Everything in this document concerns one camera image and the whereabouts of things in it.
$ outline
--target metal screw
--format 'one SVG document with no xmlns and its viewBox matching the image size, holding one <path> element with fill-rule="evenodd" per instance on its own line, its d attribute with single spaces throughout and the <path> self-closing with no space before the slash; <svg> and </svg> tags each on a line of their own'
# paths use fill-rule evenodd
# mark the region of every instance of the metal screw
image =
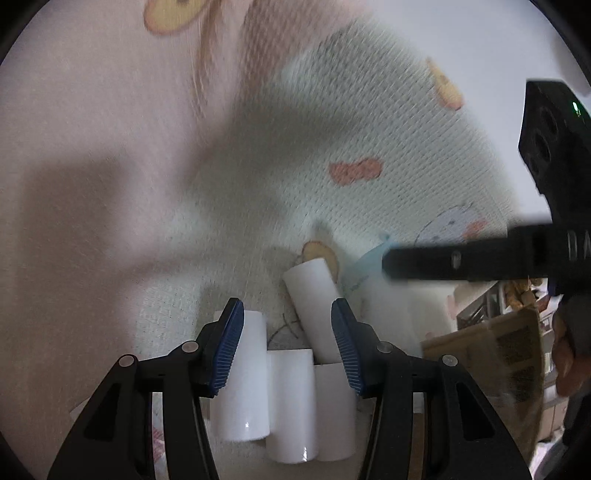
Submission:
<svg viewBox="0 0 591 480">
<path fill-rule="evenodd" d="M 185 353 L 193 353 L 197 351 L 199 344 L 195 340 L 189 340 L 188 342 L 184 342 L 181 348 Z"/>
<path fill-rule="evenodd" d="M 120 367 L 130 367 L 135 362 L 135 358 L 131 355 L 124 355 L 119 358 L 119 366 Z"/>
<path fill-rule="evenodd" d="M 455 250 L 452 253 L 452 268 L 457 270 L 462 265 L 462 253 L 459 250 Z"/>
<path fill-rule="evenodd" d="M 392 353 L 394 351 L 394 345 L 390 342 L 380 342 L 376 345 L 378 352 L 382 353 Z"/>
<path fill-rule="evenodd" d="M 443 363 L 448 367 L 455 367 L 457 365 L 457 358 L 453 355 L 443 355 L 441 360 L 443 360 Z"/>
</svg>

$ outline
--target camera lens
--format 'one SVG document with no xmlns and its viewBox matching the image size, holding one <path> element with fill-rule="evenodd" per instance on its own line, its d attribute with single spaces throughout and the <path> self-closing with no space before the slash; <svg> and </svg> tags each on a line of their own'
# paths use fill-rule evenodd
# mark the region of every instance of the camera lens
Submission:
<svg viewBox="0 0 591 480">
<path fill-rule="evenodd" d="M 540 108 L 540 117 L 542 122 L 544 122 L 544 125 L 548 128 L 548 132 L 550 132 L 553 136 L 556 136 L 558 133 L 558 125 L 556 125 L 556 120 L 554 119 L 552 112 L 546 107 L 542 107 Z"/>
<path fill-rule="evenodd" d="M 550 163 L 550 148 L 548 147 L 548 142 L 539 130 L 534 133 L 534 144 L 540 160 L 545 163 Z"/>
</svg>

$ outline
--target white cylinder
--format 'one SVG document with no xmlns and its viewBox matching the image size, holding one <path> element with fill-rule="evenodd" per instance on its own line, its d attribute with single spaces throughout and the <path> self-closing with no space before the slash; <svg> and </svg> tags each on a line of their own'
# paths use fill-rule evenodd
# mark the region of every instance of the white cylinder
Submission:
<svg viewBox="0 0 591 480">
<path fill-rule="evenodd" d="M 216 312 L 218 320 L 222 312 Z M 269 435 L 267 323 L 261 312 L 244 311 L 244 327 L 226 386 L 210 402 L 212 434 L 228 442 Z"/>
<path fill-rule="evenodd" d="M 321 462 L 343 460 L 355 453 L 357 395 L 343 364 L 315 365 L 316 431 Z"/>
<path fill-rule="evenodd" d="M 283 274 L 283 280 L 318 362 L 340 362 L 339 348 L 330 323 L 330 309 L 339 298 L 339 292 L 324 258 L 315 258 L 290 268 Z"/>
<path fill-rule="evenodd" d="M 281 463 L 308 462 L 318 454 L 312 350 L 269 351 L 267 361 L 271 420 L 267 455 Z"/>
</svg>

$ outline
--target cardboard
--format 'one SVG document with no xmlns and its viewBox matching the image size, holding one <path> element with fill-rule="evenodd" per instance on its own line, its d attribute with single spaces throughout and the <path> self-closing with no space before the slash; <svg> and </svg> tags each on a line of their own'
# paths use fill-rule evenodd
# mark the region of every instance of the cardboard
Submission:
<svg viewBox="0 0 591 480">
<path fill-rule="evenodd" d="M 421 343 L 425 358 L 451 354 L 470 372 L 527 462 L 544 400 L 539 322 L 536 309 L 524 308 Z"/>
</svg>

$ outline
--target person's hand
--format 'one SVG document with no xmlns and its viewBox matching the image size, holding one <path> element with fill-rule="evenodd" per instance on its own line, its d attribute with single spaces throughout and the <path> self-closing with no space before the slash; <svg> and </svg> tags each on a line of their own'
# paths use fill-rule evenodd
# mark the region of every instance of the person's hand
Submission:
<svg viewBox="0 0 591 480">
<path fill-rule="evenodd" d="M 560 310 L 554 314 L 553 329 L 555 338 L 552 359 L 558 372 L 556 393 L 561 397 L 570 397 L 578 392 L 586 380 L 591 378 L 591 356 L 574 357 L 566 335 L 567 326 L 560 317 Z"/>
</svg>

